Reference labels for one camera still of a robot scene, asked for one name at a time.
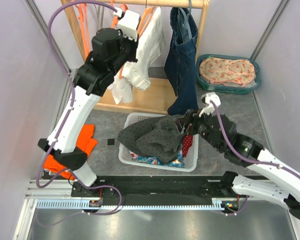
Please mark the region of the red polka dot skirt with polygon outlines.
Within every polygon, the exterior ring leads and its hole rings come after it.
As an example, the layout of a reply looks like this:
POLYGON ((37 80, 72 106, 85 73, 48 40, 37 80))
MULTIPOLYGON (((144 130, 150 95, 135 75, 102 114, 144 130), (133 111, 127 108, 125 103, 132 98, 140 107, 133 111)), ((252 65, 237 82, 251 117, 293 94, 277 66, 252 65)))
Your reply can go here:
POLYGON ((182 157, 185 158, 189 152, 190 147, 193 145, 193 136, 188 132, 182 139, 182 157))

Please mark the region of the white pleated skirt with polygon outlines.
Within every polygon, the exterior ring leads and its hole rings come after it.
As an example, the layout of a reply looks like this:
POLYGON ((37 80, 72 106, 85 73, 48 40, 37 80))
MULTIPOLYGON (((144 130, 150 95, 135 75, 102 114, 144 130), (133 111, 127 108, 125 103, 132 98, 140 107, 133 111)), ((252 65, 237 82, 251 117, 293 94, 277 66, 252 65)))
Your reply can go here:
POLYGON ((145 91, 150 87, 149 67, 160 57, 165 45, 162 10, 157 6, 139 38, 137 62, 126 62, 108 87, 115 104, 132 102, 133 88, 145 91))

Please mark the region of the grey dotted skirt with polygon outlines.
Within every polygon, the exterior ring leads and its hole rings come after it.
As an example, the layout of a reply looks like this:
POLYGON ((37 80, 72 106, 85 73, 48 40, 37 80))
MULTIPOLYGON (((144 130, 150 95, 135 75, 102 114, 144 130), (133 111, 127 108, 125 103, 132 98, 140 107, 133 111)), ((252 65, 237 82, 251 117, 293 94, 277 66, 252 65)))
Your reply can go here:
POLYGON ((151 117, 121 130, 117 140, 128 150, 141 157, 156 157, 161 163, 176 160, 182 150, 182 139, 175 118, 182 115, 151 117))

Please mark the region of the grey hanger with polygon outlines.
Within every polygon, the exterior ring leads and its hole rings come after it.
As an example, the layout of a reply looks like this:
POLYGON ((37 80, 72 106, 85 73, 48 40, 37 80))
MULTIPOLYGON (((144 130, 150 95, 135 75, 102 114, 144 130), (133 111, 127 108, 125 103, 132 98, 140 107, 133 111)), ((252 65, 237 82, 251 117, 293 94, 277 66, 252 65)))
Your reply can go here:
POLYGON ((95 5, 95 13, 96 13, 96 30, 100 30, 103 28, 104 23, 104 13, 105 7, 101 5, 95 5))

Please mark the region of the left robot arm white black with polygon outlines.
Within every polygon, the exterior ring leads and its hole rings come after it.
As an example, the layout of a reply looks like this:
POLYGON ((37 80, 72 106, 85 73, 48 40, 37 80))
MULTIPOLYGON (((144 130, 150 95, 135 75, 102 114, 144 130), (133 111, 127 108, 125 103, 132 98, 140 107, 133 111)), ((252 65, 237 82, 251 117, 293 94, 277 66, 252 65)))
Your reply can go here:
POLYGON ((70 170, 89 197, 100 191, 97 175, 87 163, 88 155, 77 147, 77 139, 93 107, 114 82, 126 62, 137 62, 139 34, 121 26, 102 28, 91 40, 92 51, 73 79, 70 99, 48 138, 38 146, 70 170))

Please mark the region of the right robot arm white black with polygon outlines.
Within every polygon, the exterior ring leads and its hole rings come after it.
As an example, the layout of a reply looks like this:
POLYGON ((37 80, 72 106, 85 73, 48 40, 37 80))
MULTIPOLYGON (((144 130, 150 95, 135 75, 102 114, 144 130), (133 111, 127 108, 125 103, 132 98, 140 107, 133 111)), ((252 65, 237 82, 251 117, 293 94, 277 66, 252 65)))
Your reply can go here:
POLYGON ((236 124, 226 115, 199 115, 190 111, 177 117, 175 123, 188 134, 201 136, 229 162, 252 170, 275 184, 271 187, 253 183, 237 173, 226 172, 219 184, 223 196, 236 193, 259 197, 282 206, 300 220, 300 173, 280 161, 258 141, 239 133, 236 124))

